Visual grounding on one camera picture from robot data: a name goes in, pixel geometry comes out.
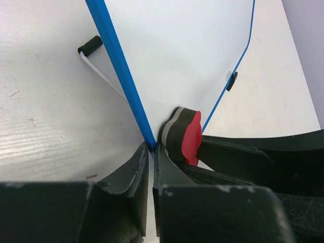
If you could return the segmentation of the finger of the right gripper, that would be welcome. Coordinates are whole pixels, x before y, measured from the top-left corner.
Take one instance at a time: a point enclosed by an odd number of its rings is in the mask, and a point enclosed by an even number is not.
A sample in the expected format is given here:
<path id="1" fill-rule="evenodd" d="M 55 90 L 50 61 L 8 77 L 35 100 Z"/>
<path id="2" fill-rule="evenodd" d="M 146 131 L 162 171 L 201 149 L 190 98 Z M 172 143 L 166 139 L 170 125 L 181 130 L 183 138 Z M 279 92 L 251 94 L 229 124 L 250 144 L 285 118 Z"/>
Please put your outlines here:
<path id="1" fill-rule="evenodd" d="M 197 157 L 215 172 L 276 192 L 323 192 L 323 130 L 273 138 L 203 136 Z"/>
<path id="2" fill-rule="evenodd" d="M 252 185 L 247 180 L 235 178 L 187 164 L 179 169 L 196 184 Z M 298 238 L 323 238 L 323 197 L 291 195 L 276 192 Z"/>

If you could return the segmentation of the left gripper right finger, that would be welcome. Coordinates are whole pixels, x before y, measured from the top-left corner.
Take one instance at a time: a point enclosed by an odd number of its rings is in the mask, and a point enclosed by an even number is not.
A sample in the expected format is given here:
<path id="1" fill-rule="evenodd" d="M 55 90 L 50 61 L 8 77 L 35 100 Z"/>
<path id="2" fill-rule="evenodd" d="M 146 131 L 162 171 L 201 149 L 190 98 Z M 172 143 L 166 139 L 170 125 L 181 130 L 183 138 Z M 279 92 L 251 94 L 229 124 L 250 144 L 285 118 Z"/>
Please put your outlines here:
<path id="1" fill-rule="evenodd" d="M 284 209 L 269 188 L 198 185 L 155 149 L 153 197 L 160 242 L 295 242 Z"/>

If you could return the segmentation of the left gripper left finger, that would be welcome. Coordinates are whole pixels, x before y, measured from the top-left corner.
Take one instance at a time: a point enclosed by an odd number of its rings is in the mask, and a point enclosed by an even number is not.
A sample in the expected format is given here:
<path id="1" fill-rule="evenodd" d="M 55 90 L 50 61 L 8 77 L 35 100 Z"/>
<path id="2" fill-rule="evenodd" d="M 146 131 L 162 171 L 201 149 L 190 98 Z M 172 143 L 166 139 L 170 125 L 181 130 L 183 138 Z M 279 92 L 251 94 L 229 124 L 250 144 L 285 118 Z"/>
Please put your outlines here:
<path id="1" fill-rule="evenodd" d="M 142 143 L 99 182 L 2 182 L 1 242 L 142 242 L 148 174 Z"/>

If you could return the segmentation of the red bone-shaped eraser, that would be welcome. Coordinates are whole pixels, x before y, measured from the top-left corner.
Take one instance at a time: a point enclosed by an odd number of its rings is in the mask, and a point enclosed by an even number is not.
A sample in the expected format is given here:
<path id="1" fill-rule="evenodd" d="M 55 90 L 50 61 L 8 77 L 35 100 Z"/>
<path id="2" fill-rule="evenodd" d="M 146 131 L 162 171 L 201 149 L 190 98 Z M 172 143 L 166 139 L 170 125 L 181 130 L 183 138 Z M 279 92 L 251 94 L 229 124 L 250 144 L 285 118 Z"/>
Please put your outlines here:
<path id="1" fill-rule="evenodd" d="M 201 112 L 176 107 L 162 125 L 158 141 L 165 147 L 171 161 L 197 166 L 197 151 L 202 142 Z"/>

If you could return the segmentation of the blue framed whiteboard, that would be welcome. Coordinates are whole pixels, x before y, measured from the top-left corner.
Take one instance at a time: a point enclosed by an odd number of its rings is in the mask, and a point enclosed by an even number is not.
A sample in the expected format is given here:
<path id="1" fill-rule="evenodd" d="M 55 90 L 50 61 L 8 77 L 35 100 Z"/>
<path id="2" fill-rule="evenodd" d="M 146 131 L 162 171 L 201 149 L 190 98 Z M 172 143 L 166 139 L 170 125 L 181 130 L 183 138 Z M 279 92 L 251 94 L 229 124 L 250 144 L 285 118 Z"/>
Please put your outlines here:
<path id="1" fill-rule="evenodd" d="M 182 106 L 206 127 L 244 57 L 254 1 L 87 1 L 145 142 Z"/>

